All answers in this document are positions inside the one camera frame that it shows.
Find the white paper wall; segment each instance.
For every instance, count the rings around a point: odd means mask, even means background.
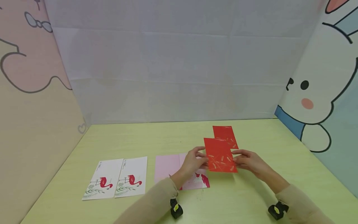
[[[322,0],[47,0],[92,124],[271,118]]]

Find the beige sleeve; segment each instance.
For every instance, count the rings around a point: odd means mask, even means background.
[[[305,193],[294,185],[290,185],[276,194],[276,198],[290,207],[287,216],[293,224],[334,223],[323,214]]]
[[[170,210],[170,200],[177,195],[178,190],[170,178],[161,180],[127,208],[114,224],[153,224]]]

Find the hand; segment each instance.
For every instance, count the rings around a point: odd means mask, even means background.
[[[180,170],[187,176],[191,177],[195,171],[198,169],[208,169],[208,161],[209,158],[206,157],[205,154],[199,152],[200,150],[204,150],[204,146],[197,146],[190,150],[188,154],[185,156],[185,160],[183,162]]]
[[[182,185],[190,179],[198,169],[208,169],[209,158],[205,154],[199,152],[204,150],[204,146],[198,146],[188,152],[183,162],[182,167],[173,174],[170,178],[175,183],[177,189],[181,188]]]
[[[239,149],[232,151],[232,154],[241,154],[234,158],[238,168],[251,171],[257,178],[265,182],[275,194],[290,185],[256,153]]]
[[[239,169],[251,171],[262,181],[265,181],[265,176],[274,172],[274,170],[254,152],[239,149],[232,151],[232,154],[241,154],[234,158],[234,162]]]

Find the green leaf illustration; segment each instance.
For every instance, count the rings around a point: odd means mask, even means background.
[[[116,189],[116,196],[122,195],[124,193],[127,193],[128,191],[135,191],[136,189],[134,187],[124,187],[124,183],[119,183],[117,185]]]
[[[90,187],[91,187],[91,185],[87,188],[87,191],[85,191],[83,198],[89,198],[96,194],[104,194],[105,193],[104,191],[102,191],[100,189],[93,189],[93,187],[92,188],[90,188]]]

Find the red paper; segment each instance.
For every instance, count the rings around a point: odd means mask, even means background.
[[[239,149],[236,143],[234,131],[231,126],[213,126],[214,137],[222,140],[226,140],[231,149]]]
[[[204,138],[204,143],[210,171],[237,173],[230,147],[225,140]]]

